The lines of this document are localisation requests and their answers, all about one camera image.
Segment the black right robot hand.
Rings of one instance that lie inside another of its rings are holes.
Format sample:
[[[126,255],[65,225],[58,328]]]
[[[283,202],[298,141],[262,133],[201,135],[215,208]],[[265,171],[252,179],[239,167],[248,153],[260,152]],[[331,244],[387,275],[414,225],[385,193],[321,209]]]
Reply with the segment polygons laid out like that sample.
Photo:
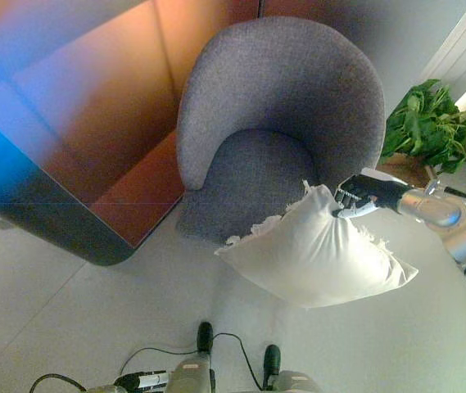
[[[352,175],[337,186],[334,200],[338,207],[335,218],[353,218],[369,214],[377,208],[397,212],[401,198],[412,187],[395,180],[382,180],[365,174]]]

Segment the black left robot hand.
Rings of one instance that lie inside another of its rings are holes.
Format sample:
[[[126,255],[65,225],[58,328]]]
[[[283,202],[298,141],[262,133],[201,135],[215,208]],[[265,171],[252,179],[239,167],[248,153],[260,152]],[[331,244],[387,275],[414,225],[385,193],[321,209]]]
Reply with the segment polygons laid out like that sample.
[[[127,392],[144,392],[166,387],[170,373],[165,370],[128,373],[114,381],[115,386],[124,388]]]

